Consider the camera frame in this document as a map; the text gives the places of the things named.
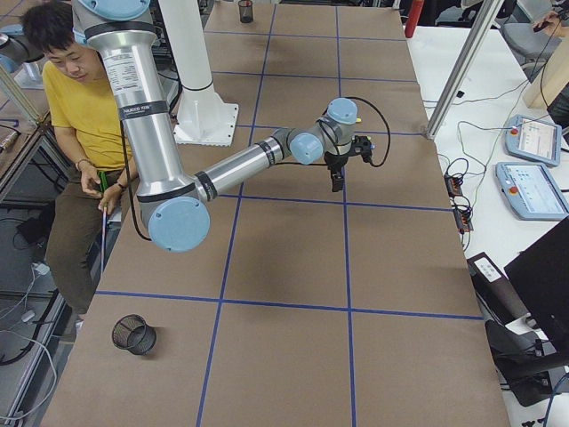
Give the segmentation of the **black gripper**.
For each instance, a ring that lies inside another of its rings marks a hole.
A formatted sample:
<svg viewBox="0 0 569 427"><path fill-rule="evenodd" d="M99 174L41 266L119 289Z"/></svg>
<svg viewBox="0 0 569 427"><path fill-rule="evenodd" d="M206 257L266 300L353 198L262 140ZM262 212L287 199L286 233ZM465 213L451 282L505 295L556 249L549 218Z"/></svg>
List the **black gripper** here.
<svg viewBox="0 0 569 427"><path fill-rule="evenodd" d="M331 174L332 192L342 191L344 187L344 178L342 175L342 168L349 161L350 155L347 154L333 154L326 151L324 154L324 161L328 171Z"/></svg>

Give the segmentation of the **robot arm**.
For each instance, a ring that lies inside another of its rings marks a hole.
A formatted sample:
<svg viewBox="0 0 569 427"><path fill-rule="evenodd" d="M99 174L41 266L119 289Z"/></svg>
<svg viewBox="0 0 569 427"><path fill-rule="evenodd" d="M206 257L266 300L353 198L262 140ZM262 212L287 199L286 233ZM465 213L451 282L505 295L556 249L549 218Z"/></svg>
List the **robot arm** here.
<svg viewBox="0 0 569 427"><path fill-rule="evenodd" d="M171 117L151 52L155 25L146 1L75 1L76 40L102 58L119 117L140 176L137 198L151 240L180 253L197 247L210 229L206 203L287 157L308 165L351 148L357 105L331 101L307 130L283 128L202 172L184 172L180 143L228 145L238 107L216 93L204 31L193 1L163 1L160 9L182 88Z"/></svg>

